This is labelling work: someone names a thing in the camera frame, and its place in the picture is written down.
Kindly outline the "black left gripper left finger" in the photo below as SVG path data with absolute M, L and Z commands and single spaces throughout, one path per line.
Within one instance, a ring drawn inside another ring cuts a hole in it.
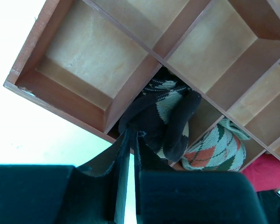
M 129 132 L 86 164 L 0 165 L 0 224 L 122 224 Z

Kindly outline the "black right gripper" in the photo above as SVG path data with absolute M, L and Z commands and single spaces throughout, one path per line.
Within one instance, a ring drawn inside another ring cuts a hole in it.
M 280 194 L 274 190 L 260 191 L 258 199 L 269 224 L 280 224 Z

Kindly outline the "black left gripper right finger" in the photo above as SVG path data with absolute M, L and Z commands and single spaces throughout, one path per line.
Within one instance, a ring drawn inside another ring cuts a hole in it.
M 177 171 L 134 137 L 139 224 L 265 224 L 257 195 L 239 172 Z

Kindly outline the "brown argyle sock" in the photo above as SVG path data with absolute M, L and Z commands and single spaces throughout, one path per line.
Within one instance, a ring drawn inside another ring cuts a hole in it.
M 202 96 L 166 67 L 161 67 L 119 120 L 118 131 L 134 137 L 162 159 L 179 161 L 189 143 L 189 120 Z

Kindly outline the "wooden compartment tray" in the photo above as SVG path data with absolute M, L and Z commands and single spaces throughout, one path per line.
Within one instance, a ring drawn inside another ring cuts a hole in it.
M 251 136 L 244 167 L 280 160 L 280 0 L 48 0 L 4 86 L 114 142 L 162 67 L 203 97 L 190 145 L 228 117 Z

